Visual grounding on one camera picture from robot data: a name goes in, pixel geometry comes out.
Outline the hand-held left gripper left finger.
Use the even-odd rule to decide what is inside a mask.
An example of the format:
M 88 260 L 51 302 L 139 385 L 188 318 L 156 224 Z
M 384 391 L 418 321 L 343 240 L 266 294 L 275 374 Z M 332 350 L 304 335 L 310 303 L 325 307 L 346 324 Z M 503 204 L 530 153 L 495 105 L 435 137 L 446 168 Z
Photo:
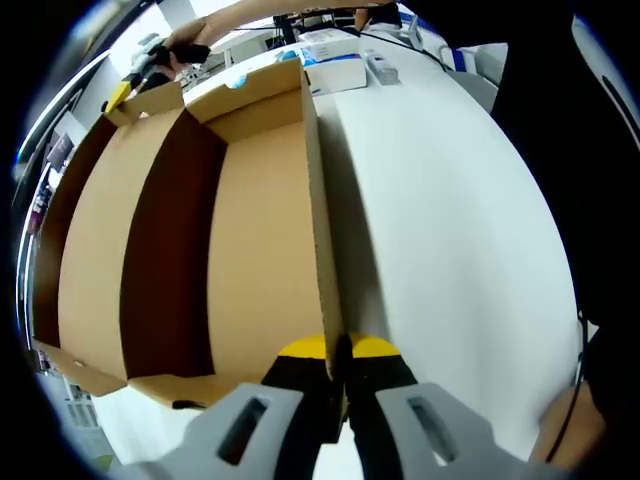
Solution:
M 241 383 L 189 423 L 178 447 L 116 479 L 310 479 L 339 436 L 342 390 L 323 336 L 284 347 L 258 384 Z

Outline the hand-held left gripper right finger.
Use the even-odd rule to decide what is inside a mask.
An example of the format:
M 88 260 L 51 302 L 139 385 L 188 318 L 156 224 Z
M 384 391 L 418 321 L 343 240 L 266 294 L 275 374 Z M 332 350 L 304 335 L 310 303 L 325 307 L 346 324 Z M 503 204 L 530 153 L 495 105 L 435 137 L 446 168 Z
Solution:
M 555 478 L 501 449 L 491 424 L 442 387 L 418 382 L 388 341 L 345 334 L 338 359 L 365 478 Z

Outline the person's right hand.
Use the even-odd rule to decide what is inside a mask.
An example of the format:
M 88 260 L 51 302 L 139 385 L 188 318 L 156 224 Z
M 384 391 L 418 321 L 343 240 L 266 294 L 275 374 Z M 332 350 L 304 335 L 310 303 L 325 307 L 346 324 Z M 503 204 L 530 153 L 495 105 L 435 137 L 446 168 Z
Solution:
M 177 47 L 184 47 L 192 44 L 210 47 L 216 41 L 216 32 L 205 20 L 198 19 L 190 22 L 189 24 L 176 29 L 164 40 L 163 46 L 170 51 L 169 65 L 161 65 L 158 67 L 158 70 L 166 75 L 169 80 L 174 80 L 178 73 L 190 66 L 189 62 L 185 63 L 177 59 L 175 55 L 175 49 Z

